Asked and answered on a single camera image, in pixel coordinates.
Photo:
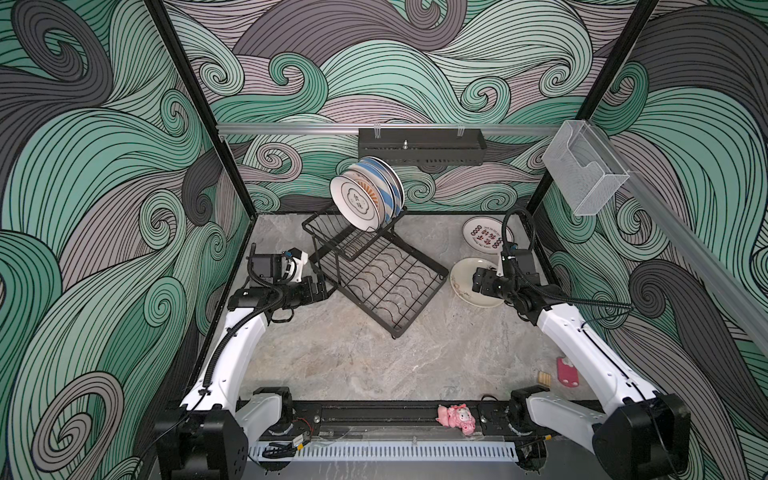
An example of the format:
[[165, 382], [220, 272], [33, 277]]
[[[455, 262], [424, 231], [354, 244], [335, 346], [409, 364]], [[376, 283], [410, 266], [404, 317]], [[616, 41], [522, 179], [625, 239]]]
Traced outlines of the orange sunburst plate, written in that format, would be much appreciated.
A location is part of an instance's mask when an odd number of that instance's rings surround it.
[[404, 186], [399, 176], [395, 172], [395, 170], [388, 163], [386, 163], [384, 160], [378, 157], [367, 156], [366, 159], [376, 164], [378, 167], [380, 167], [383, 171], [385, 171], [389, 175], [398, 199], [398, 204], [399, 204], [398, 212], [402, 212], [405, 208], [406, 196], [405, 196]]
[[382, 226], [385, 223], [386, 217], [386, 206], [384, 203], [384, 197], [382, 196], [382, 192], [379, 190], [379, 188], [375, 185], [373, 180], [369, 178], [366, 174], [358, 172], [356, 170], [347, 170], [343, 173], [343, 176], [354, 180], [365, 192], [366, 194], [371, 198], [373, 205], [376, 208], [377, 214], [377, 227]]

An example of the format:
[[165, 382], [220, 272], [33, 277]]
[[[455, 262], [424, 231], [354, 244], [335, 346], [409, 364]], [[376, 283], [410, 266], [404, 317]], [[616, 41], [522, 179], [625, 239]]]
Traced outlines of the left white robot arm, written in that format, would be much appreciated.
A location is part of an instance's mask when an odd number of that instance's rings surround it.
[[276, 312], [294, 314], [326, 300], [326, 281], [309, 253], [250, 251], [246, 279], [227, 300], [223, 330], [179, 406], [155, 424], [153, 445], [163, 479], [241, 479], [256, 458], [251, 447], [271, 427], [290, 425], [288, 392], [267, 388], [239, 396], [245, 371]]

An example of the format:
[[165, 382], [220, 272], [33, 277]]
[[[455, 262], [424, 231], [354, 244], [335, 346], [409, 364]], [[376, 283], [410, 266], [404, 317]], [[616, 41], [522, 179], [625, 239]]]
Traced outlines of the black wire dish rack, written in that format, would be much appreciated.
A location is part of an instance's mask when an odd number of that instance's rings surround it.
[[366, 232], [334, 206], [302, 222], [312, 239], [309, 260], [349, 299], [396, 340], [413, 324], [448, 279], [448, 269], [408, 244], [396, 231], [402, 211], [387, 225]]

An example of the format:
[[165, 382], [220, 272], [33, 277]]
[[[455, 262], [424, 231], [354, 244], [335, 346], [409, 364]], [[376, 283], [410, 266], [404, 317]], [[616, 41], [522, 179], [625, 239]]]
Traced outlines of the cream cartoon plate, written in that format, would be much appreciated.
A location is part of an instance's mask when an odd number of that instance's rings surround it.
[[481, 258], [465, 258], [458, 261], [451, 269], [449, 281], [458, 298], [479, 308], [495, 308], [503, 304], [503, 300], [481, 295], [472, 290], [472, 277], [478, 268], [494, 269], [495, 265]]

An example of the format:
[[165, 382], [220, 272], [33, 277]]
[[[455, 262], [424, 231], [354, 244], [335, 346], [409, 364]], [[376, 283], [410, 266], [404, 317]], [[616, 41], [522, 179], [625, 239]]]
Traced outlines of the red patterned white plate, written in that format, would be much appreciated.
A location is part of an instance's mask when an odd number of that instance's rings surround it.
[[475, 216], [464, 222], [462, 236], [473, 249], [484, 254], [500, 254], [503, 248], [502, 222], [488, 216]]

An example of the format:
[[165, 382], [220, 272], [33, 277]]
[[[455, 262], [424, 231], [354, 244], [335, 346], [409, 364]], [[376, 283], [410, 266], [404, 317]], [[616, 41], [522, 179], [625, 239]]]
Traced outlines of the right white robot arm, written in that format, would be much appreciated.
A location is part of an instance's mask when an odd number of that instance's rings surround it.
[[544, 388], [522, 390], [513, 397], [513, 422], [568, 438], [591, 452], [612, 479], [681, 475], [690, 458], [690, 410], [678, 395], [663, 393], [630, 367], [580, 311], [594, 306], [616, 317], [630, 313], [631, 305], [572, 298], [556, 284], [541, 284], [533, 252], [518, 247], [507, 233], [514, 216], [534, 222], [524, 208], [505, 212], [499, 265], [477, 269], [472, 290], [501, 300], [549, 337], [596, 394], [600, 407], [590, 409]]

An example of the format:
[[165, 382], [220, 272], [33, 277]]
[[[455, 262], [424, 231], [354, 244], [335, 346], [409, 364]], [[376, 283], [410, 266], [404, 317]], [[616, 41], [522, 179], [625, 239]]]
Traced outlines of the blue striped plate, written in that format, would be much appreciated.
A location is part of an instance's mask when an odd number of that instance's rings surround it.
[[349, 170], [366, 176], [374, 184], [382, 195], [388, 220], [395, 219], [400, 213], [399, 204], [395, 197], [394, 186], [385, 176], [384, 171], [368, 161], [354, 163]]

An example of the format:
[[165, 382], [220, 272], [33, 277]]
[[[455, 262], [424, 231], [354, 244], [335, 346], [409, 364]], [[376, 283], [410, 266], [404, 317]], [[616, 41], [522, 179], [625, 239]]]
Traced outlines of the black rimmed white plate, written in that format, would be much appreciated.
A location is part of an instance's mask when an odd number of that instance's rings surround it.
[[338, 211], [355, 228], [374, 232], [379, 227], [376, 205], [357, 182], [339, 175], [331, 180], [330, 191]]

